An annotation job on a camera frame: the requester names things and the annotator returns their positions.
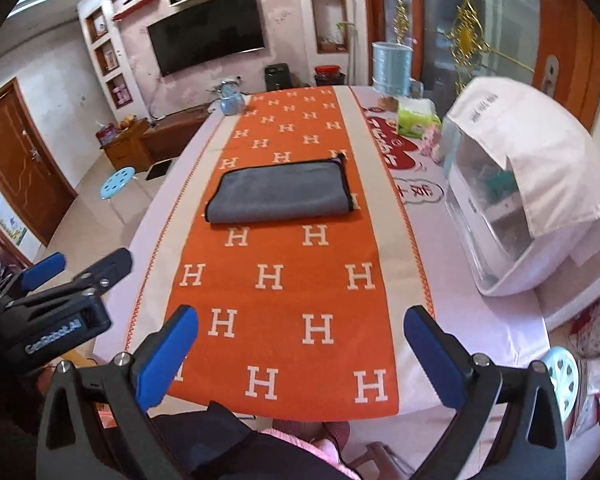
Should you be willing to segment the light blue heart stool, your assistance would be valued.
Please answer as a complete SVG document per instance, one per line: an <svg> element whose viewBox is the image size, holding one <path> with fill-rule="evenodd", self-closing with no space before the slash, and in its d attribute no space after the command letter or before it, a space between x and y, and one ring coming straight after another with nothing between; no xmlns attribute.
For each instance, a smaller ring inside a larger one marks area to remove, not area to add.
<svg viewBox="0 0 600 480"><path fill-rule="evenodd" d="M577 404L579 391L578 364L564 347L553 347L542 357L554 387L560 418L565 422Z"/></svg>

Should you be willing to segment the black flat-screen television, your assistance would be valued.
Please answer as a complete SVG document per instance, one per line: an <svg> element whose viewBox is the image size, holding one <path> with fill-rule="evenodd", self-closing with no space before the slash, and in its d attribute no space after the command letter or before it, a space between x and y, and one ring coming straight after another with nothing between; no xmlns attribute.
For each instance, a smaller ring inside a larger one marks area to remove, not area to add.
<svg viewBox="0 0 600 480"><path fill-rule="evenodd" d="M258 0L207 0L148 26L160 74L265 47Z"/></svg>

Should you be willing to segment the red lidded black pot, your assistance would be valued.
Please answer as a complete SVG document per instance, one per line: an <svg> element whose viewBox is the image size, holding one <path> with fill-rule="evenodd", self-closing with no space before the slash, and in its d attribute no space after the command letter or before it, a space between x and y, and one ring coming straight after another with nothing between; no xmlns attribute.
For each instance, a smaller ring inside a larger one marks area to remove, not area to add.
<svg viewBox="0 0 600 480"><path fill-rule="evenodd" d="M314 80L317 87L343 86L347 76L339 65L319 65L314 67Z"/></svg>

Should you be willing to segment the brown wooden TV cabinet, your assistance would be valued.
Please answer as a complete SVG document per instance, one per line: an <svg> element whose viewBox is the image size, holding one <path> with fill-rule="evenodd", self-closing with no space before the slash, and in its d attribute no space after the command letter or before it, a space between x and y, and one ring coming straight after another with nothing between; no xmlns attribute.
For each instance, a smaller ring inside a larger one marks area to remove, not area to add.
<svg viewBox="0 0 600 480"><path fill-rule="evenodd" d="M181 110L151 124L147 118L135 119L102 150L115 170L132 167L147 171L153 164L180 156L207 120L208 104Z"/></svg>

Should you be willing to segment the blue round plastic stool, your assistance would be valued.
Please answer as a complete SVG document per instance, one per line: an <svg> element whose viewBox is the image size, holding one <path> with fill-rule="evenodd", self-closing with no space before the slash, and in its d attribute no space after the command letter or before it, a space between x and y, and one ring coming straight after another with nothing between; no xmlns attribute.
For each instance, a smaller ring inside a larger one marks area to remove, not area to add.
<svg viewBox="0 0 600 480"><path fill-rule="evenodd" d="M140 192L149 197L146 191L140 184L140 179L137 177L136 170L131 166L123 167L115 171L100 187L99 196L100 199L106 202L112 212L116 215L118 220L125 224L125 220L118 211L118 208L114 204L114 196L117 196L121 191L129 186L131 182L134 182Z"/></svg>

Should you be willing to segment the purple and grey towel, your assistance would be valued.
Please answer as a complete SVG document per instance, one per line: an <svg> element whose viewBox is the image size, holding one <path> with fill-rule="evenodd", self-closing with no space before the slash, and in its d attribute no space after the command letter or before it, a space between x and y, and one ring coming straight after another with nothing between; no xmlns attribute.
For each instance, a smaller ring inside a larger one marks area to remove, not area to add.
<svg viewBox="0 0 600 480"><path fill-rule="evenodd" d="M345 216L354 211L346 158L285 162L227 171L206 205L211 224Z"/></svg>

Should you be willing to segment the brown wooden door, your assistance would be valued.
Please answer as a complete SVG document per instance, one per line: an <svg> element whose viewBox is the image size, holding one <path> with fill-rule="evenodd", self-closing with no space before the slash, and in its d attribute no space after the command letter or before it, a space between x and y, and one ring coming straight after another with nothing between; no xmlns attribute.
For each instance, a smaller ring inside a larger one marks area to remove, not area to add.
<svg viewBox="0 0 600 480"><path fill-rule="evenodd" d="M0 88L0 191L43 244L76 199L29 113L15 79Z"/></svg>

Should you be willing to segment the light blue water jug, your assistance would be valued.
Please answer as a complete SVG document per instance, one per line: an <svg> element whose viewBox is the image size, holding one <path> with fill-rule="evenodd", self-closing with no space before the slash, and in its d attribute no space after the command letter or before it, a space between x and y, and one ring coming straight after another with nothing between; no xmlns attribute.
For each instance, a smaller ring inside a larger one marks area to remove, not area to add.
<svg viewBox="0 0 600 480"><path fill-rule="evenodd" d="M411 89L413 48L411 43L373 43L373 87L384 96L400 98Z"/></svg>

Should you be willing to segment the red wall shelf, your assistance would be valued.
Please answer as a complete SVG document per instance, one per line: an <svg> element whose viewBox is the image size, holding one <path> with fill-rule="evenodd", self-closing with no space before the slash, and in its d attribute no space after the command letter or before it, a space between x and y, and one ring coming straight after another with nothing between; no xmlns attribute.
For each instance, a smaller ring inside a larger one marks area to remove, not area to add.
<svg viewBox="0 0 600 480"><path fill-rule="evenodd" d="M143 9L144 6L148 6L148 4L154 3L159 0L132 0L128 2L120 11L116 12L112 17L114 22L122 21L125 18L128 18L134 12Z"/></svg>

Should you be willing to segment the pink block flower toy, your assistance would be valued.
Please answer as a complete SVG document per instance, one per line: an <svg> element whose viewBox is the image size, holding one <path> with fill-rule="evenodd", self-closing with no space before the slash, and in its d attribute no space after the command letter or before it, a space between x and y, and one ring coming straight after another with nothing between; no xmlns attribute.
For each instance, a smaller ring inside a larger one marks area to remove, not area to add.
<svg viewBox="0 0 600 480"><path fill-rule="evenodd" d="M420 154L422 154L424 157L430 158L435 164L440 165L443 162L440 142L440 126L429 126L422 134L422 146L420 147Z"/></svg>

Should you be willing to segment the green tissue pack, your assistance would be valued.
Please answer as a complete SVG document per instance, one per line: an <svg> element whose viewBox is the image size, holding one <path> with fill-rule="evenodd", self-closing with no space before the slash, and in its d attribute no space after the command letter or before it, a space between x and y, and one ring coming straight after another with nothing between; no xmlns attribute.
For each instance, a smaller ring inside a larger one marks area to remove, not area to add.
<svg viewBox="0 0 600 480"><path fill-rule="evenodd" d="M398 105L398 133L406 138L421 139L431 128L440 129L441 120L434 102L402 96Z"/></svg>

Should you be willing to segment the orange H-pattern table runner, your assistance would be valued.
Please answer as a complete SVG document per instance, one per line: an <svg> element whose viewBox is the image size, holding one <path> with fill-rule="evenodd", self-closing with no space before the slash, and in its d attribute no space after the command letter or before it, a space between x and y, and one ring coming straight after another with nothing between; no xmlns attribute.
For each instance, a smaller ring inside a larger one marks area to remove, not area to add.
<svg viewBox="0 0 600 480"><path fill-rule="evenodd" d="M342 163L350 214L228 226L204 218L229 172L315 159ZM314 422L437 403L402 328L409 307L432 304L424 265L350 88L259 94L197 141L140 274L126 348L182 304L196 310L198 336L171 386L177 398Z"/></svg>

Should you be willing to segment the white countertop dish cabinet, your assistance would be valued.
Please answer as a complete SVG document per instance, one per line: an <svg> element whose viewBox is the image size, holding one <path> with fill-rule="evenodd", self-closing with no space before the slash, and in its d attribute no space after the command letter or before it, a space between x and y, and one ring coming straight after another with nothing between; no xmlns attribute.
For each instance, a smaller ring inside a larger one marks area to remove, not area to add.
<svg viewBox="0 0 600 480"><path fill-rule="evenodd" d="M445 205L478 291L516 295L553 274L590 229L587 223L531 235L514 173L502 169L454 122L442 124Z"/></svg>

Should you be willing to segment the white printed tablecloth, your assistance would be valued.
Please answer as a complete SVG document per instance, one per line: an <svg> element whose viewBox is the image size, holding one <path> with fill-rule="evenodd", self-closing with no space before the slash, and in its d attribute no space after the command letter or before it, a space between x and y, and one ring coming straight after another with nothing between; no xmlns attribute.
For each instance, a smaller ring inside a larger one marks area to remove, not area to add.
<svg viewBox="0 0 600 480"><path fill-rule="evenodd" d="M431 306L425 308L470 352L485 353L508 366L526 366L542 356L548 337L538 300L532 292L504 298L486 298L478 292L445 207L442 171L422 157L415 143L399 139L388 117L376 114L372 90L350 89L360 101L368 128L410 220L432 300ZM190 141L140 224L131 244L133 271L108 299L113 321L110 330L96 340L95 353L99 358L106 360L119 351L136 349L126 348L125 336L140 274L147 266L176 193L183 186L186 162L193 159L195 144L208 136L221 117L227 116L213 114Z"/></svg>

